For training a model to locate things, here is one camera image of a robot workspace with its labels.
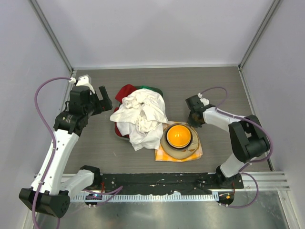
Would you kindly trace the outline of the yellow checkered cloth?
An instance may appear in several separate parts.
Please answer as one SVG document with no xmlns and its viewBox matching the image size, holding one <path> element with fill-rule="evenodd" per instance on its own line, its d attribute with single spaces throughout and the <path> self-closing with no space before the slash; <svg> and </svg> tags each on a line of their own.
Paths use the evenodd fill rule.
<svg viewBox="0 0 305 229">
<path fill-rule="evenodd" d="M 163 124 L 163 132 L 164 132 L 165 127 L 167 127 L 173 123 L 175 123 L 175 122 L 170 122 L 169 124 Z M 169 155 L 165 154 L 165 152 L 162 149 L 160 149 L 160 147 L 155 150 L 155 160 L 156 161 L 186 162 L 186 161 L 197 160 L 197 159 L 201 158 L 202 155 L 203 155 L 202 147 L 200 147 L 200 153 L 196 152 L 195 155 L 190 156 L 187 159 L 182 159 L 182 160 L 173 159 Z"/>
</svg>

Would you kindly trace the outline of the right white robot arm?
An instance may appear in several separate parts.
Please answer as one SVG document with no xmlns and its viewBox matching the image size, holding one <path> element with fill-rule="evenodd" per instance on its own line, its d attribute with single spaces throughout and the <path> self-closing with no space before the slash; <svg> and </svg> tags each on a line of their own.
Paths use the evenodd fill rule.
<svg viewBox="0 0 305 229">
<path fill-rule="evenodd" d="M 232 154 L 216 168 L 215 182 L 218 187 L 227 188 L 247 163 L 271 149 L 267 134 L 255 115 L 244 117 L 227 113 L 199 95 L 185 101 L 190 110 L 187 124 L 195 128 L 204 124 L 213 125 L 229 134 Z"/>
</svg>

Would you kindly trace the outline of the white t-shirt with robot print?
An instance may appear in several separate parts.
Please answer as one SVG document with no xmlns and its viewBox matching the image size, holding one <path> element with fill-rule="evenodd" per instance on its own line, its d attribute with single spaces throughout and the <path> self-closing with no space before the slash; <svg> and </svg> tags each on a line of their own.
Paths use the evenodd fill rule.
<svg viewBox="0 0 305 229">
<path fill-rule="evenodd" d="M 159 149 L 163 124 L 168 124 L 163 97 L 150 89 L 139 89 L 122 99 L 110 116 L 122 136 L 128 135 L 135 151 Z"/>
</svg>

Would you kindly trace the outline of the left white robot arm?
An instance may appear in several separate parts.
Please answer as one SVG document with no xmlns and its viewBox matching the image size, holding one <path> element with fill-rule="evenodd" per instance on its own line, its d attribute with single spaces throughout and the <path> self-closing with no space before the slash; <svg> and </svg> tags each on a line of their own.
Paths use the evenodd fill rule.
<svg viewBox="0 0 305 229">
<path fill-rule="evenodd" d="M 88 86 L 75 86 L 70 91 L 66 107 L 55 119 L 53 137 L 43 165 L 29 188 L 22 188 L 19 199 L 32 211 L 62 218 L 79 192 L 97 190 L 102 183 L 100 170 L 82 166 L 78 173 L 64 183 L 61 178 L 68 158 L 79 140 L 88 119 L 112 109 L 104 86 L 99 90 L 102 100 Z"/>
</svg>

